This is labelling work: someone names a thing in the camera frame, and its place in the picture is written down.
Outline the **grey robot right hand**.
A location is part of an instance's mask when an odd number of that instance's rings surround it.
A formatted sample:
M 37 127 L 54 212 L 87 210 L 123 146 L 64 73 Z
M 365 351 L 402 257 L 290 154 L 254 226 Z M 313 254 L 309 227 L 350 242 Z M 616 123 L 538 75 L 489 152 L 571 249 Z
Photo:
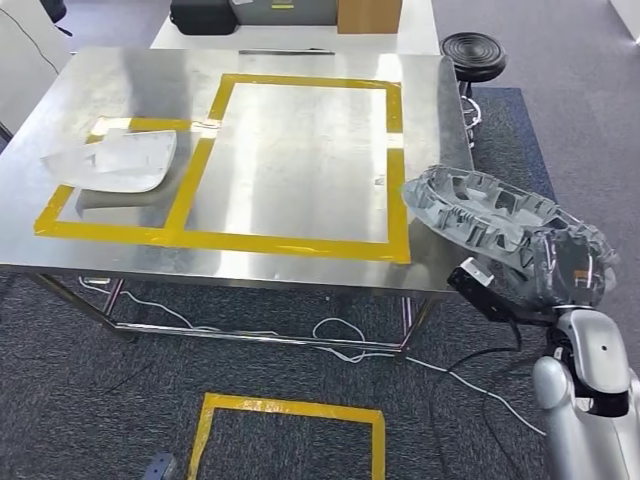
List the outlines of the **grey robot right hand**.
M 606 291 L 605 265 L 596 244 L 571 230 L 531 237 L 532 298 L 543 307 L 596 307 Z

